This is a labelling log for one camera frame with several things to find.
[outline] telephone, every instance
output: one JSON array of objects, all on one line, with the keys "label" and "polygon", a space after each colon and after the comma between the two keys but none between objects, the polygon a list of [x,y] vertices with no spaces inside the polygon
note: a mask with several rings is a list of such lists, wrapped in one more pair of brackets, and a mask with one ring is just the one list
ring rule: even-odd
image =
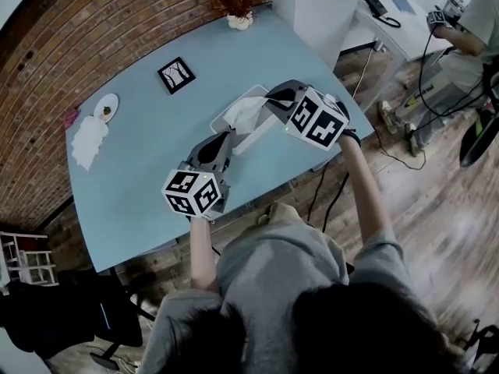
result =
[{"label": "telephone", "polygon": [[381,4],[379,0],[363,0],[369,6],[371,12],[374,16],[379,17],[383,16],[388,12],[388,10]]},{"label": "telephone", "polygon": [[402,25],[399,21],[393,18],[386,17],[384,18],[384,14],[388,12],[388,10],[384,7],[383,4],[379,0],[363,0],[369,6],[371,12],[373,13],[373,17],[378,21],[391,26],[392,28],[400,28]]}]

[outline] black hair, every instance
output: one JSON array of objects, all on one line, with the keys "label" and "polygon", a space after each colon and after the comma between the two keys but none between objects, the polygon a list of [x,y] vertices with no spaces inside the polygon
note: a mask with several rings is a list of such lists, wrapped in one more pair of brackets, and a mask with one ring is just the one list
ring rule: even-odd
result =
[{"label": "black hair", "polygon": [[228,304],[226,311],[197,310],[182,322],[168,318],[172,345],[160,374],[241,373],[246,329],[236,307]]},{"label": "black hair", "polygon": [[[380,285],[305,291],[290,307],[295,372],[458,372],[456,356],[436,325]],[[173,341],[160,374],[241,373],[245,322],[233,305],[226,310],[195,311],[182,322],[170,319]]]},{"label": "black hair", "polygon": [[458,372],[436,325],[377,284],[303,292],[292,321],[298,372]]}]

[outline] brick wall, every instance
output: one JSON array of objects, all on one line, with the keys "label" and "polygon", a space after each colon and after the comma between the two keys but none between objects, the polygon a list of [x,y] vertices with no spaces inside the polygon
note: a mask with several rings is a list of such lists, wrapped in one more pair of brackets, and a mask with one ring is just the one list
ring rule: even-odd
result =
[{"label": "brick wall", "polygon": [[1,33],[10,39],[0,60],[0,223],[34,229],[71,196],[62,128],[71,110],[218,17],[209,0],[23,1],[7,24],[20,31]]},{"label": "brick wall", "polygon": [[66,207],[41,233],[48,235],[48,248],[52,251],[57,271],[92,267],[74,203]]}]

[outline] white pot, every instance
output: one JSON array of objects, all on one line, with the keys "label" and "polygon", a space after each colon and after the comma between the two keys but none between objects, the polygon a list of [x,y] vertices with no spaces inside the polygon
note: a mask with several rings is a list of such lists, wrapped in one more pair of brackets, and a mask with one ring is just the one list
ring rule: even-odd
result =
[{"label": "white pot", "polygon": [[227,15],[227,21],[228,21],[228,25],[232,29],[246,30],[253,23],[253,14],[250,12],[248,14],[248,16],[244,16],[244,17]]}]

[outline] gray t-shirt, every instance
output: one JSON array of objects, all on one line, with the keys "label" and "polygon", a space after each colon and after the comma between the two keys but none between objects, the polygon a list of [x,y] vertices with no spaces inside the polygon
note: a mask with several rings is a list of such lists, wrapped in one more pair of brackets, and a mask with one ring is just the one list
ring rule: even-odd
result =
[{"label": "gray t-shirt", "polygon": [[[449,80],[468,93],[482,79],[483,64],[491,64],[499,55],[499,0],[471,0],[459,23],[486,45],[485,50],[479,57],[456,50],[439,63]],[[480,85],[471,96],[478,97],[482,92]]]},{"label": "gray t-shirt", "polygon": [[140,367],[157,374],[172,342],[168,317],[183,320],[193,309],[235,305],[245,321],[246,372],[290,372],[295,363],[290,308],[302,292],[332,284],[375,283],[404,298],[420,315],[433,320],[412,291],[401,247],[392,232],[374,235],[357,255],[349,278],[342,249],[305,223],[267,225],[231,242],[217,265],[221,295],[188,290],[161,303]]}]

